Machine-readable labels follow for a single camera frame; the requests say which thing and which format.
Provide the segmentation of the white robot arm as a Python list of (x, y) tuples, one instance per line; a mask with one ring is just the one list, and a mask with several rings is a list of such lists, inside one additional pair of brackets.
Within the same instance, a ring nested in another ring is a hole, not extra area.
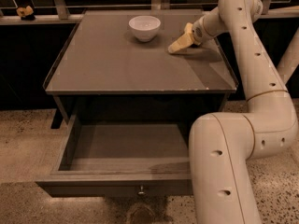
[(261, 0), (219, 0), (217, 7), (173, 42), (176, 54), (229, 33), (248, 104), (245, 113), (217, 112), (198, 118), (189, 134), (192, 191), (198, 224), (262, 224), (246, 161), (289, 147), (298, 118), (284, 81), (253, 23)]

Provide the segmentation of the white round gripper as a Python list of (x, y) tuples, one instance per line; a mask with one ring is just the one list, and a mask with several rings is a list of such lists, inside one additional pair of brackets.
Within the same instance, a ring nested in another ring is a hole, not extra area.
[(200, 45), (211, 40), (218, 34), (218, 18), (215, 16), (203, 16), (192, 25), (192, 33), (185, 33), (174, 41), (169, 47), (170, 54), (178, 53), (192, 45)]

